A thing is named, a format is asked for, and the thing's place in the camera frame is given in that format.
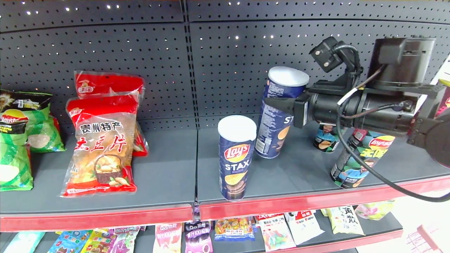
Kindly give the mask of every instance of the green chip bag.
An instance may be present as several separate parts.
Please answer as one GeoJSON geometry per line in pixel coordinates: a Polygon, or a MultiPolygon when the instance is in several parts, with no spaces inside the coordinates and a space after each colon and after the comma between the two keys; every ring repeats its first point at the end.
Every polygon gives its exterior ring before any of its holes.
{"type": "Polygon", "coordinates": [[[33,188],[26,125],[0,122],[0,191],[33,188]]]}
{"type": "Polygon", "coordinates": [[[1,90],[0,121],[28,120],[26,133],[30,150],[36,153],[65,151],[55,119],[50,116],[52,95],[37,92],[1,90]]]}

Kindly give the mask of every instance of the red shelf trim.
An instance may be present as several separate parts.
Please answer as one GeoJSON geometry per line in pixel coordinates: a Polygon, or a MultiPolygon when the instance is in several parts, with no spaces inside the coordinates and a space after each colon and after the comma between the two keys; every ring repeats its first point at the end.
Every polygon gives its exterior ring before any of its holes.
{"type": "Polygon", "coordinates": [[[339,250],[349,249],[349,248],[356,248],[363,245],[368,244],[374,244],[378,242],[387,241],[390,239],[400,238],[403,234],[403,230],[397,230],[392,231],[388,233],[383,233],[379,235],[371,235],[371,236],[364,236],[356,239],[351,240],[344,240],[334,243],[327,243],[327,244],[318,244],[318,245],[312,245],[307,247],[300,247],[300,248],[288,248],[285,250],[279,250],[277,252],[289,252],[289,253],[317,253],[317,252],[335,252],[339,250]]]}
{"type": "MultiPolygon", "coordinates": [[[[450,176],[400,183],[416,193],[450,188],[450,176]]],[[[264,213],[292,212],[293,210],[317,210],[337,206],[384,201],[404,196],[387,185],[367,186],[351,190],[316,192],[310,195],[286,195],[280,197],[252,198],[239,202],[200,203],[202,220],[218,220],[229,217],[250,216],[264,213]]]]}
{"type": "Polygon", "coordinates": [[[79,212],[32,215],[0,215],[0,232],[88,230],[192,220],[192,207],[123,210],[113,213],[79,212]]]}

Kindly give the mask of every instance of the store shelf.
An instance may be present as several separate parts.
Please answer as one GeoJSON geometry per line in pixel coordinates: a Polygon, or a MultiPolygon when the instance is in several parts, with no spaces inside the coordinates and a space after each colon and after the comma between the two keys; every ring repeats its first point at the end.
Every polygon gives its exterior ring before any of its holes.
{"type": "Polygon", "coordinates": [[[61,198],[75,146],[33,155],[34,188],[0,193],[0,231],[81,230],[192,219],[195,192],[196,130],[149,131],[150,155],[133,159],[135,194],[61,198]]]}
{"type": "MultiPolygon", "coordinates": [[[[320,228],[325,233],[301,244],[297,248],[291,248],[279,252],[301,252],[301,253],[325,253],[325,252],[337,252],[340,253],[354,253],[356,250],[352,249],[362,245],[381,242],[388,239],[398,238],[402,235],[402,227],[400,223],[395,219],[392,214],[388,214],[380,221],[369,221],[360,219],[361,226],[366,236],[351,235],[351,234],[336,234],[334,235],[331,230],[329,219],[324,217],[321,213],[316,213],[317,220],[320,228]]],[[[52,246],[58,235],[53,232],[48,232],[44,235],[42,241],[36,248],[35,253],[46,253],[52,246]]],[[[185,252],[184,236],[182,237],[181,252],[185,252]]],[[[215,253],[257,253],[264,252],[264,240],[262,238],[261,231],[255,233],[255,241],[243,241],[243,242],[216,242],[214,241],[214,231],[211,231],[212,248],[215,253]]],[[[145,232],[139,232],[136,239],[135,253],[151,252],[153,243],[155,241],[155,228],[154,226],[148,226],[145,232]]]]}
{"type": "MultiPolygon", "coordinates": [[[[219,191],[217,129],[199,130],[197,182],[202,220],[320,209],[402,196],[372,175],[357,189],[343,190],[334,185],[329,171],[342,146],[332,154],[316,150],[312,139],[317,127],[309,123],[305,129],[291,129],[277,158],[264,159],[254,154],[245,198],[233,203],[225,201],[219,191]]],[[[403,139],[394,142],[375,169],[417,193],[450,188],[450,170],[403,139]]]]}

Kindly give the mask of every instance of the white plastic lid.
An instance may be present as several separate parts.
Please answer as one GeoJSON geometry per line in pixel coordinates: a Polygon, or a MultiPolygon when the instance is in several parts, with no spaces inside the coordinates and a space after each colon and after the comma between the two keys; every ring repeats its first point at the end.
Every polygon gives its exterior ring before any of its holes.
{"type": "Polygon", "coordinates": [[[303,71],[289,67],[273,67],[269,70],[269,78],[281,85],[297,87],[308,84],[309,76],[303,71]]]}
{"type": "Polygon", "coordinates": [[[233,142],[256,139],[256,123],[242,115],[231,115],[221,119],[217,130],[223,138],[233,142]]]}

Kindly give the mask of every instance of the gray shelf surface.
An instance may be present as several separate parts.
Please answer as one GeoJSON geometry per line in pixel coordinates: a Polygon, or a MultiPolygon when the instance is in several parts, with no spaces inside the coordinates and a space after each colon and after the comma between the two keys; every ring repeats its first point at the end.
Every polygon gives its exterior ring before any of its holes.
{"type": "MultiPolygon", "coordinates": [[[[313,138],[318,124],[304,129],[291,128],[280,155],[264,159],[253,154],[247,178],[245,198],[270,197],[285,194],[305,194],[339,190],[330,177],[330,168],[342,151],[342,145],[331,154],[318,151],[313,138]]],[[[345,138],[352,130],[347,130],[345,138]]],[[[219,191],[219,158],[217,128],[198,131],[198,201],[223,200],[219,191]]],[[[397,138],[375,169],[393,182],[450,175],[450,170],[434,162],[425,150],[406,144],[397,138]]],[[[368,175],[359,188],[383,184],[368,175]]]]}
{"type": "MultiPolygon", "coordinates": [[[[324,217],[320,212],[315,214],[320,228],[325,232],[321,235],[299,245],[298,247],[306,247],[312,245],[319,245],[325,243],[333,243],[337,241],[357,239],[363,237],[362,235],[353,234],[336,234],[334,235],[331,230],[330,221],[327,217],[324,217]]],[[[365,219],[359,219],[366,236],[379,235],[392,231],[401,230],[401,224],[395,219],[395,217],[389,213],[382,220],[370,221],[365,219]]],[[[3,253],[6,246],[12,240],[15,233],[2,233],[4,237],[8,237],[8,240],[3,242],[4,247],[1,248],[0,253],[3,253]]],[[[38,244],[35,253],[46,253],[47,250],[53,245],[58,238],[58,235],[54,232],[47,232],[38,244]]],[[[185,241],[182,237],[181,252],[185,252],[185,241]]],[[[255,233],[255,241],[242,241],[242,242],[217,242],[214,240],[214,230],[211,231],[212,247],[215,253],[256,253],[264,252],[264,240],[262,238],[261,230],[255,233]]],[[[155,228],[154,226],[148,226],[145,232],[139,232],[136,239],[135,253],[150,252],[153,249],[153,243],[155,241],[155,228]]],[[[340,253],[355,253],[355,249],[337,251],[340,253]]]]}
{"type": "Polygon", "coordinates": [[[59,194],[76,142],[74,136],[68,136],[66,152],[32,155],[34,188],[1,192],[0,213],[66,213],[192,204],[197,131],[148,131],[145,137],[149,155],[133,158],[132,163],[138,187],[135,194],[61,198],[59,194]]]}

